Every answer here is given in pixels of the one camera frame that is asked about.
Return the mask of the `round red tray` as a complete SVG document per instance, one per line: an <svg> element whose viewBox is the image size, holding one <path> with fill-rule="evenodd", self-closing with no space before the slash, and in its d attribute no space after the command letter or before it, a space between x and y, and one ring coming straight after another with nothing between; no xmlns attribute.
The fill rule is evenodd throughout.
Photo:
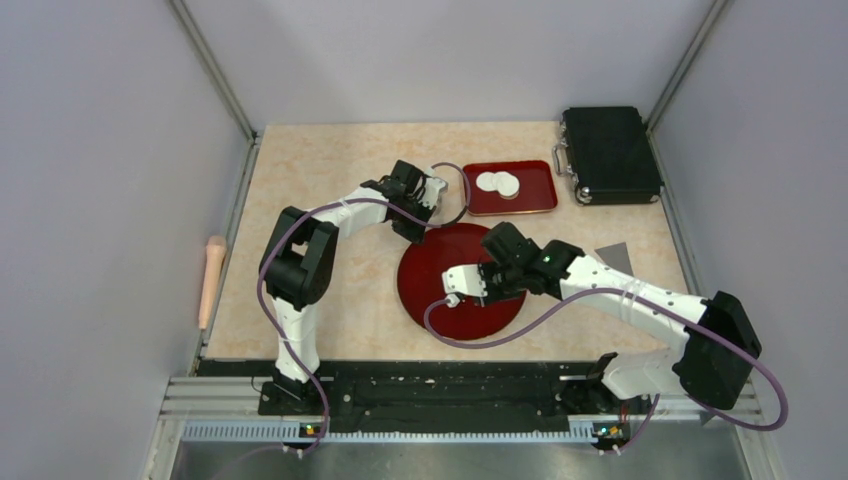
<svg viewBox="0 0 848 480"><path fill-rule="evenodd" d="M403 254L397 274L400 300L409 315L419 325L424 324L424 313L432 303L445 298L441 274L448 268L480 262L490 257L481 246L487 227L458 223L445 229L426 232L421 244L410 245ZM454 308L441 306L430 315L434 330L459 341L478 340L498 333L517 317L526 299L521 294L515 299L490 306L478 306L463 301Z"/></svg>

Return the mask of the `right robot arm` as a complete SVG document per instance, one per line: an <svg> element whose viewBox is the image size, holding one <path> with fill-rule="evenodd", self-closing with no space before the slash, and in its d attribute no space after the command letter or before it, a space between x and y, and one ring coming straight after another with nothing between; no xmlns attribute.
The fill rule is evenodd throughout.
<svg viewBox="0 0 848 480"><path fill-rule="evenodd" d="M560 240L539 247L509 222L481 242L489 261L456 266L443 276L447 291L481 306L523 293L568 298L612 315L663 343L639 354L612 353L597 363L600 376L586 385L589 404L612 412L642 395L686 394L703 405L733 408L753 369L740 357L762 347L739 299L677 293L640 281Z"/></svg>

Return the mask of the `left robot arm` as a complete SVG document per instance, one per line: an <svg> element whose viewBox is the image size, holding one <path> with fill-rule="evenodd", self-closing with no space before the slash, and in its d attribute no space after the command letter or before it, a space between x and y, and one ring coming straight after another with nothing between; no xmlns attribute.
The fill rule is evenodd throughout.
<svg viewBox="0 0 848 480"><path fill-rule="evenodd" d="M292 410L308 413L320 401L317 304L330 287L339 242L387 223L420 243L447 189L432 170L399 160L389 174L334 202L281 211L260 261L257 298L278 338L273 384Z"/></svg>

